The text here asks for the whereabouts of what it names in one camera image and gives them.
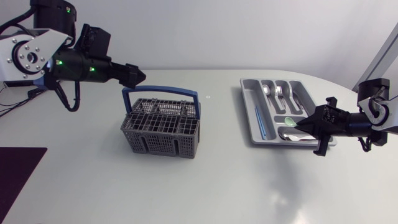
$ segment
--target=black cable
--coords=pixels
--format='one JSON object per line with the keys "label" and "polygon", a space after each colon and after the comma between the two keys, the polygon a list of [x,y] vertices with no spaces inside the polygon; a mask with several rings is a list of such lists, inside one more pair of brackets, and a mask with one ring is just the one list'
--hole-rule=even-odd
{"label": "black cable", "polygon": [[371,140],[366,138],[366,142],[363,141],[363,138],[358,138],[358,141],[361,143],[362,149],[364,152],[369,152],[372,149]]}
{"label": "black cable", "polygon": [[18,27],[18,28],[20,28],[22,31],[24,31],[27,35],[34,36],[34,35],[31,33],[31,31],[29,31],[28,29],[26,29],[24,26],[22,26],[22,25],[20,25],[20,24],[15,24],[15,25],[11,25],[11,26]]}
{"label": "black cable", "polygon": [[75,81],[75,105],[71,108],[69,103],[68,103],[68,98],[63,91],[61,85],[57,85],[55,88],[55,92],[57,93],[58,97],[60,98],[62,104],[66,107],[66,109],[70,112],[75,112],[79,109],[80,106],[80,82]]}
{"label": "black cable", "polygon": [[390,100],[393,100],[393,99],[395,99],[395,98],[397,98],[398,97],[398,95],[396,95],[396,96],[394,96],[393,98],[391,98]]}
{"label": "black cable", "polygon": [[20,107],[20,106],[25,105],[25,104],[26,104],[27,102],[29,102],[30,100],[33,100],[36,96],[39,96],[40,94],[44,93],[45,90],[41,90],[41,89],[36,88],[36,89],[31,90],[31,91],[29,91],[29,92],[32,92],[33,94],[30,94],[30,97],[28,97],[28,99],[22,100],[22,101],[20,101],[20,102],[18,102],[18,103],[14,103],[15,106],[13,106],[13,107],[11,107],[11,108],[7,108],[7,109],[4,109],[4,110],[1,110],[0,112],[3,112],[3,111],[5,111],[5,112],[2,113],[2,114],[0,114],[0,118],[1,118],[2,116],[4,116],[4,115],[10,113],[12,110],[14,110],[14,109],[16,109],[16,108],[18,108],[18,107]]}
{"label": "black cable", "polygon": [[33,15],[33,13],[35,13],[35,11],[36,11],[36,7],[32,6],[32,7],[30,7],[30,9],[27,12],[23,13],[22,15],[20,15],[16,18],[11,19],[10,21],[1,25],[0,26],[0,34],[3,33],[8,27],[14,26],[15,24],[20,23],[20,21],[23,21],[23,20],[29,18],[31,15]]}
{"label": "black cable", "polygon": [[6,84],[4,84],[4,82],[2,83],[2,85],[4,85],[4,87],[0,90],[0,93],[1,93],[5,88],[7,88],[7,87],[6,87]]}

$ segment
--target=black mat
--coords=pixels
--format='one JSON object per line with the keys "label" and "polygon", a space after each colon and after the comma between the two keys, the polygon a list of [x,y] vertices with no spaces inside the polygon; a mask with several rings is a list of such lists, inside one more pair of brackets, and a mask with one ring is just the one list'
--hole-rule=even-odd
{"label": "black mat", "polygon": [[47,148],[0,147],[0,223]]}

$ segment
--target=white wall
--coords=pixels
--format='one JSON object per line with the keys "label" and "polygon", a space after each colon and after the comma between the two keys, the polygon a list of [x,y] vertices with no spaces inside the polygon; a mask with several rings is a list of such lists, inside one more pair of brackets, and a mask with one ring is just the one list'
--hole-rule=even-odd
{"label": "white wall", "polygon": [[[140,68],[272,68],[351,88],[398,22],[396,0],[70,0]],[[29,8],[0,3],[0,23]],[[395,83],[398,63],[389,70]]]}

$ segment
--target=green object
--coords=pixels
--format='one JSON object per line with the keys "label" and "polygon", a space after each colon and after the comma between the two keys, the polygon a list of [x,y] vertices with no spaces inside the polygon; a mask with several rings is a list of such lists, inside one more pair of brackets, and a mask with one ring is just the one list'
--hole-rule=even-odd
{"label": "green object", "polygon": [[294,122],[294,120],[291,117],[286,117],[285,118],[285,124],[287,126],[290,126],[290,127],[296,127],[297,126],[296,122]]}

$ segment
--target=fork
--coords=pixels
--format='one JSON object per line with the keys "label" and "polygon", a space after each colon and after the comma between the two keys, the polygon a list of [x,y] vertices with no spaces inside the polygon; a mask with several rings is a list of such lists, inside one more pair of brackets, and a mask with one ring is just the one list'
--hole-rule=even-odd
{"label": "fork", "polygon": [[278,95],[278,98],[280,100],[280,102],[282,103],[282,106],[286,109],[286,102],[284,99],[284,93],[282,91],[282,87],[281,86],[276,86],[276,92]]}

